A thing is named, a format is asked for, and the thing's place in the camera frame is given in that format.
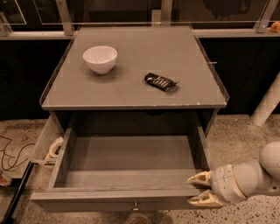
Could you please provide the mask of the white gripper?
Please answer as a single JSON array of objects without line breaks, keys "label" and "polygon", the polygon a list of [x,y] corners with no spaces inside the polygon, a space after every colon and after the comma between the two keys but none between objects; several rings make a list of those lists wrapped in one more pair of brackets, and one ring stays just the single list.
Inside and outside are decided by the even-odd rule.
[{"label": "white gripper", "polygon": [[206,190],[187,200],[196,207],[222,207],[223,203],[237,204],[247,198],[237,184],[231,164],[218,167],[213,172],[203,171],[195,174],[186,183],[212,187],[213,192]]}]

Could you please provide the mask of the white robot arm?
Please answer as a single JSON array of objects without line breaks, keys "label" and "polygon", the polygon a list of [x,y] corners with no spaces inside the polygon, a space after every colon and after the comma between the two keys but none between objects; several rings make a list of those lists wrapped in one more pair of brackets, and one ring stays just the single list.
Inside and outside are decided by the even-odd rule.
[{"label": "white robot arm", "polygon": [[256,195],[280,195],[280,142],[265,144],[259,157],[240,164],[225,164],[191,176],[188,185],[207,189],[187,202],[196,207],[237,204]]}]

